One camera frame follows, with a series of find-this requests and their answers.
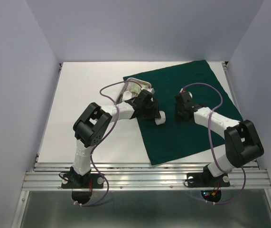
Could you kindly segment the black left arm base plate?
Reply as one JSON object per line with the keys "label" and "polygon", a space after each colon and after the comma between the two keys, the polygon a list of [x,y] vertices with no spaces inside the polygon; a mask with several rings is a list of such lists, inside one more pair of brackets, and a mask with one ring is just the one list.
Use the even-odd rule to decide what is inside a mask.
{"label": "black left arm base plate", "polygon": [[69,172],[61,172],[59,177],[63,189],[102,189],[104,183],[103,178],[97,173],[86,174],[79,180],[75,179]]}

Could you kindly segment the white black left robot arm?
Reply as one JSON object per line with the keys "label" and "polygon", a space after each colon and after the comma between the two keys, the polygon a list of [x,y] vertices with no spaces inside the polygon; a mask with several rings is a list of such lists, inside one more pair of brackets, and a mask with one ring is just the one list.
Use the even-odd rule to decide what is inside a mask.
{"label": "white black left robot arm", "polygon": [[64,179],[78,188],[87,188],[100,176],[91,174],[91,155],[94,147],[106,137],[109,124],[119,120],[141,118],[164,124],[165,112],[159,110],[153,93],[143,89],[139,95],[119,104],[99,106],[90,103],[73,126],[76,138],[75,160]]}

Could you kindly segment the white gauze pad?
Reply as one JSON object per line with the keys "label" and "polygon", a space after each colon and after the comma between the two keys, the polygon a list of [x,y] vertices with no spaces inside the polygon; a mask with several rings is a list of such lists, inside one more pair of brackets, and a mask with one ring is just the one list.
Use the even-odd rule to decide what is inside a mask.
{"label": "white gauze pad", "polygon": [[164,124],[166,122],[166,114],[164,111],[160,111],[160,118],[155,118],[155,123],[156,125],[161,125]]}
{"label": "white gauze pad", "polygon": [[124,101],[130,100],[130,99],[136,97],[137,95],[138,95],[138,94],[135,93],[135,92],[125,91],[125,92],[123,92],[123,94],[122,94],[121,100],[124,102]]}

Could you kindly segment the clear bag of cotton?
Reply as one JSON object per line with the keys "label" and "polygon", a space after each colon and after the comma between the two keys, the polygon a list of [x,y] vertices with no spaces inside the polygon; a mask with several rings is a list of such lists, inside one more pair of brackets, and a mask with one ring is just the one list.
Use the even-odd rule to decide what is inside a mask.
{"label": "clear bag of cotton", "polygon": [[141,92],[141,86],[138,84],[133,85],[130,89],[130,92],[134,94],[139,94]]}

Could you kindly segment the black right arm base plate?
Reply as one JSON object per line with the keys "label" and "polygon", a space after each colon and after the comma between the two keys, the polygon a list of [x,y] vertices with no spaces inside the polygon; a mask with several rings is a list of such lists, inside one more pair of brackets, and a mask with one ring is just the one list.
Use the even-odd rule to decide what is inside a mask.
{"label": "black right arm base plate", "polygon": [[214,177],[212,174],[205,172],[188,173],[183,184],[189,188],[213,188],[213,187],[230,187],[227,174]]}

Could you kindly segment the stainless steel instrument tray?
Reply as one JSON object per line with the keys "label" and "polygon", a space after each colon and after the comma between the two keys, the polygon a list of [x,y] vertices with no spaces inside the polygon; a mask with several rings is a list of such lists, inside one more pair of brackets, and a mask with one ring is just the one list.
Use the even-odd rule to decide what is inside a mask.
{"label": "stainless steel instrument tray", "polygon": [[142,90],[147,90],[152,94],[155,93],[151,83],[133,77],[128,78],[116,98],[116,103],[120,104],[123,101],[137,97]]}

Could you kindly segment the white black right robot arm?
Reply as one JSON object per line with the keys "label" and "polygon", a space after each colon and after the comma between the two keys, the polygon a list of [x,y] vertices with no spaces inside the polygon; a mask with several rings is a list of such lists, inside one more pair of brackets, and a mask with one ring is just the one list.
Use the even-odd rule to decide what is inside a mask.
{"label": "white black right robot arm", "polygon": [[188,173],[184,184],[190,188],[228,187],[228,172],[263,156],[264,148],[253,122],[237,121],[195,104],[189,92],[175,96],[175,120],[193,121],[224,139],[225,154],[203,168],[202,172]]}

